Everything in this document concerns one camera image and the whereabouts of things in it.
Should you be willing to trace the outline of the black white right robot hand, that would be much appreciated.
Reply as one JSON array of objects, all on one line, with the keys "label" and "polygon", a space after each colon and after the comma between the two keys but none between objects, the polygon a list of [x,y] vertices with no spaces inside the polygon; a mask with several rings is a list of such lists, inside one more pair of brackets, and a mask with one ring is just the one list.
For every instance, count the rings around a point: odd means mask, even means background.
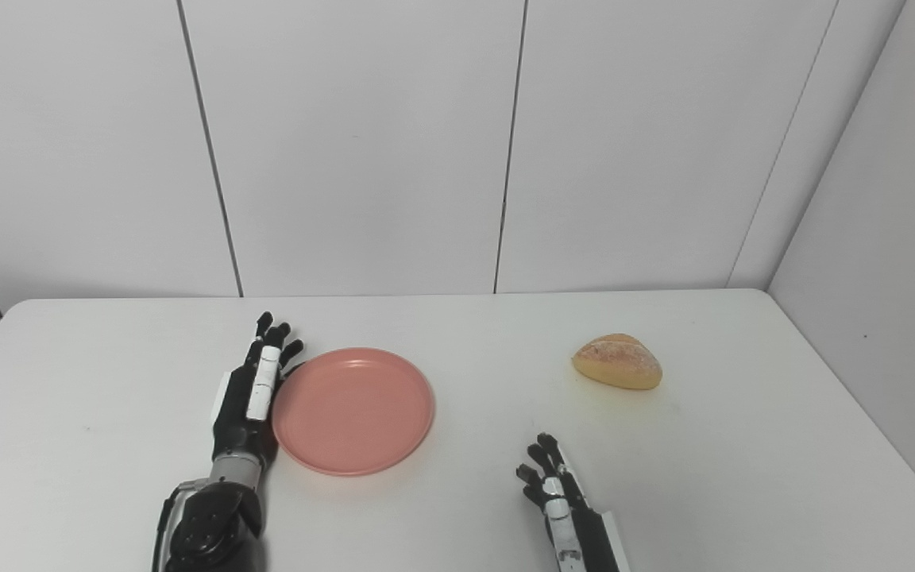
[{"label": "black white right robot hand", "polygon": [[534,465],[519,464],[523,495],[544,518],[559,571],[628,571],[624,544],[611,512],[597,511],[581,488],[562,445],[540,432],[527,446]]}]

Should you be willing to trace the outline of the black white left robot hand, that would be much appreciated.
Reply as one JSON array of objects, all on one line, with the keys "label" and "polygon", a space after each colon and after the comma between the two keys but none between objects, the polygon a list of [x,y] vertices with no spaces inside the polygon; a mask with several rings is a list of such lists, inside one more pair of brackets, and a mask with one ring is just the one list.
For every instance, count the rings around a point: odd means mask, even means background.
[{"label": "black white left robot hand", "polygon": [[272,312],[259,315],[245,359],[230,373],[213,422],[213,459],[229,454],[254,457],[263,470],[275,460],[277,442],[272,426],[272,406],[289,362],[304,349],[291,337],[289,323],[276,323]]}]

